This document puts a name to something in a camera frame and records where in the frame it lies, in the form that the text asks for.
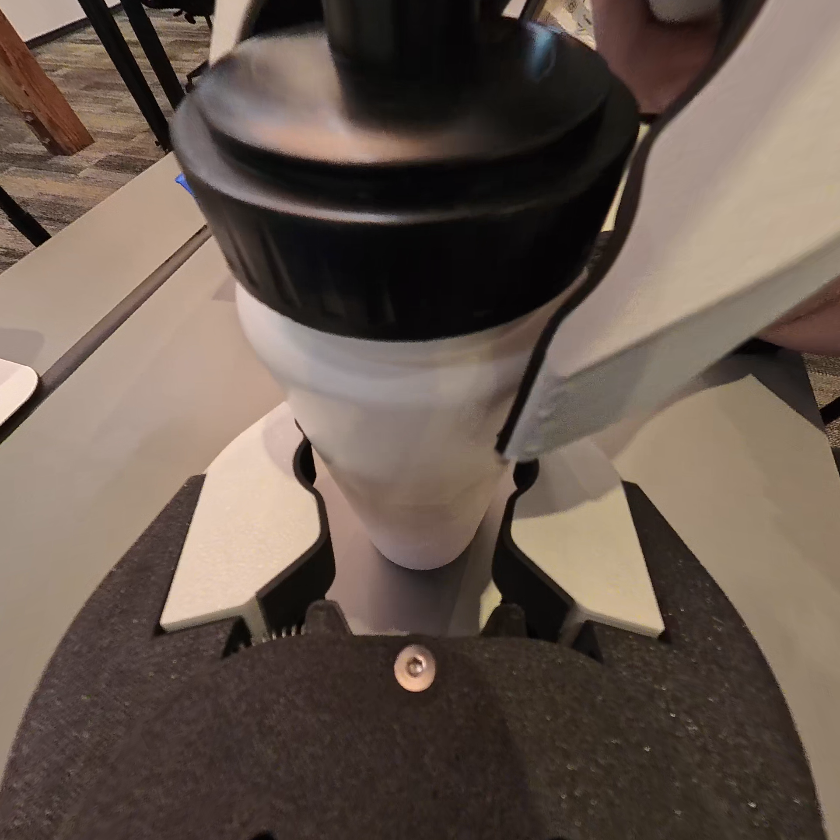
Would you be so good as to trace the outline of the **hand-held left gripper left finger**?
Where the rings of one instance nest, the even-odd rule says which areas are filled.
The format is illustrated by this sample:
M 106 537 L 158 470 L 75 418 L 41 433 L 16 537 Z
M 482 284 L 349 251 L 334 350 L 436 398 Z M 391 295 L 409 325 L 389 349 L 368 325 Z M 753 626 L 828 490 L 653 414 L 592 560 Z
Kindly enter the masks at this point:
M 294 634 L 335 562 L 312 448 L 288 404 L 207 468 L 161 614 L 167 633 L 242 619 L 253 640 Z

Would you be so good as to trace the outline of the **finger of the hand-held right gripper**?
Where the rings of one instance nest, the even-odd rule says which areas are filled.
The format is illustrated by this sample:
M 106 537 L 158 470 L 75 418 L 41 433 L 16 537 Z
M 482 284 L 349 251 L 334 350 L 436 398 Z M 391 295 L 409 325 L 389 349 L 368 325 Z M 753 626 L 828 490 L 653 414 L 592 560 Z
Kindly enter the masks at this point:
M 253 32 L 254 21 L 264 1 L 216 1 L 212 15 L 212 34 L 208 65 L 222 59 Z
M 651 123 L 600 258 L 543 331 L 497 449 L 654 411 L 838 277 L 838 2 L 721 2 Z

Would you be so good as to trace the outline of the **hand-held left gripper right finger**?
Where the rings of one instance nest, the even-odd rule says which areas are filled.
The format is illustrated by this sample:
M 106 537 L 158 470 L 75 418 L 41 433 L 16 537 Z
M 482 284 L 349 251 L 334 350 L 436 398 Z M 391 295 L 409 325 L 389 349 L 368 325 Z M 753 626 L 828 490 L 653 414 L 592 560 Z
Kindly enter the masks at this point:
M 646 637 L 665 630 L 623 482 L 585 439 L 513 471 L 492 581 L 528 632 L 574 645 L 585 624 Z

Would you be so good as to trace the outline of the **white plastic bottle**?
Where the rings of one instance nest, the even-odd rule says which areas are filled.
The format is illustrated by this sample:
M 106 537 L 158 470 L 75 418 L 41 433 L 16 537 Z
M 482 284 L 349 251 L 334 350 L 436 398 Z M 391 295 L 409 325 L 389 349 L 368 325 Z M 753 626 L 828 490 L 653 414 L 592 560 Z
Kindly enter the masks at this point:
M 509 463 L 497 437 L 556 300 L 493 329 L 379 342 L 305 327 L 235 289 L 246 338 L 391 562 L 428 571 L 476 536 Z

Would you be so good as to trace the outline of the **black bottle lid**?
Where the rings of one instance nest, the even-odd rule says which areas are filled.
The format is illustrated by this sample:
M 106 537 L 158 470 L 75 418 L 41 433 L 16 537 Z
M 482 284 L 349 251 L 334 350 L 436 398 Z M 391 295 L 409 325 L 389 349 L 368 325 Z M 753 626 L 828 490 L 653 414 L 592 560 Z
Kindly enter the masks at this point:
M 637 105 L 497 2 L 262 2 L 171 139 L 234 277 L 325 333 L 435 340 L 580 275 Z

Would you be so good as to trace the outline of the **person's right hand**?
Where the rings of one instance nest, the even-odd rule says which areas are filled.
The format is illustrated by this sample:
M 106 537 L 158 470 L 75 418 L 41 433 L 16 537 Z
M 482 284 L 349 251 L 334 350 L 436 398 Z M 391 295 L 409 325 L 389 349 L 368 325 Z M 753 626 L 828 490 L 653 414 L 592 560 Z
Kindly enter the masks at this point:
M 721 27 L 721 18 L 703 24 L 659 23 L 647 1 L 592 1 L 591 10 L 597 51 L 647 117 L 664 112 L 698 77 Z

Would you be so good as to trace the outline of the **white stand base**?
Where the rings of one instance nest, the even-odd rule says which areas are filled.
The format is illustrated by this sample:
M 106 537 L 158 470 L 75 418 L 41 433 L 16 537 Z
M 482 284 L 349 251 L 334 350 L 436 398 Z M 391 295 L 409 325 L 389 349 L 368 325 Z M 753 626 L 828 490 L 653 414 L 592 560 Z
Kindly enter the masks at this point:
M 25 364 L 1 359 L 1 414 L 0 424 L 16 414 L 33 396 L 39 384 L 39 376 Z

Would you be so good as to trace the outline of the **black metal table frame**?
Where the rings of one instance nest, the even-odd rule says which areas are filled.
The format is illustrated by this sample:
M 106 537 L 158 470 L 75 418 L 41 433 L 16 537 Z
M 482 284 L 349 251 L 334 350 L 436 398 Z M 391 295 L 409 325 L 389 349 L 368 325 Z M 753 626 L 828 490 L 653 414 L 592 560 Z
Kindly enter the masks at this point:
M 163 93 L 172 108 L 177 109 L 185 92 L 144 6 L 141 1 L 122 1 L 121 5 Z M 79 1 L 79 6 L 148 123 L 157 144 L 163 152 L 171 152 L 169 122 L 115 22 L 111 8 L 105 1 Z

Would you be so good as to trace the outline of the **wooden post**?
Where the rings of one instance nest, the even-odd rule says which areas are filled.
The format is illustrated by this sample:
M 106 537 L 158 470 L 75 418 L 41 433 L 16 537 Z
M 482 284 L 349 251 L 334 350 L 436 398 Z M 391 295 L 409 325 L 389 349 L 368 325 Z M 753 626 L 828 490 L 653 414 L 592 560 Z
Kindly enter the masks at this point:
M 50 154 L 69 156 L 92 145 L 88 129 L 1 14 L 1 94 Z

